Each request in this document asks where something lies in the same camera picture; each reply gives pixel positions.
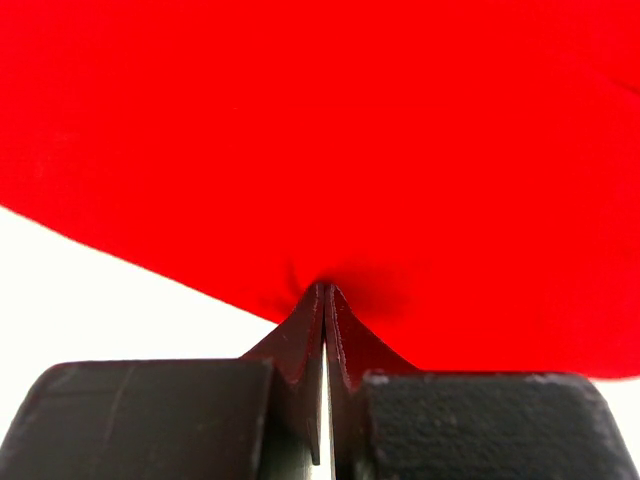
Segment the fabric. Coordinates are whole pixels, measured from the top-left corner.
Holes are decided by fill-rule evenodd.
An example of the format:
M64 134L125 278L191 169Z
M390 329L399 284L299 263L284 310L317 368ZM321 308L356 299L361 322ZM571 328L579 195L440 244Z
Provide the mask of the fabric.
M639 21L4 0L0 204L273 321L335 282L421 368L637 375Z

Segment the white surface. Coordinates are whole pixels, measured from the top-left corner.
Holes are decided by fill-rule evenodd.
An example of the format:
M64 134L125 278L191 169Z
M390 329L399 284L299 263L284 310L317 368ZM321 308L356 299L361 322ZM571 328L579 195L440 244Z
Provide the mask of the white surface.
M31 384L51 365L236 357L273 328L0 207L0 440ZM640 380L596 384L640 464ZM324 415L324 461L314 478L329 478L327 432Z

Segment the white background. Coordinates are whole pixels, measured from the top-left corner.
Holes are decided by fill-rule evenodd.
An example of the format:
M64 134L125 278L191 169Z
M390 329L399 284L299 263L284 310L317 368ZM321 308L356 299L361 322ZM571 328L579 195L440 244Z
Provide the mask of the white background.
M236 357L273 327L0 207L0 440L31 384L51 365ZM596 385L639 465L640 380ZM329 478L328 462L313 473Z

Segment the red fabric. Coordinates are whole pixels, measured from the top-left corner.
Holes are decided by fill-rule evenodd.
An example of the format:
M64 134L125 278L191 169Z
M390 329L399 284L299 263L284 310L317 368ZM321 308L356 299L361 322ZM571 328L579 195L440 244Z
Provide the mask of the red fabric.
M0 203L274 321L334 281L426 369L640 374L639 22L3 0Z

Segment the red cloth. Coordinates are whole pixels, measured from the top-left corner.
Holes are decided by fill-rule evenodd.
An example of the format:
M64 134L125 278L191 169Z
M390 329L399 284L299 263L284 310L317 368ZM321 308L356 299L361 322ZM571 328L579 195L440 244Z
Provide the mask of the red cloth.
M4 0L0 203L274 321L331 280L425 369L640 374L639 23Z

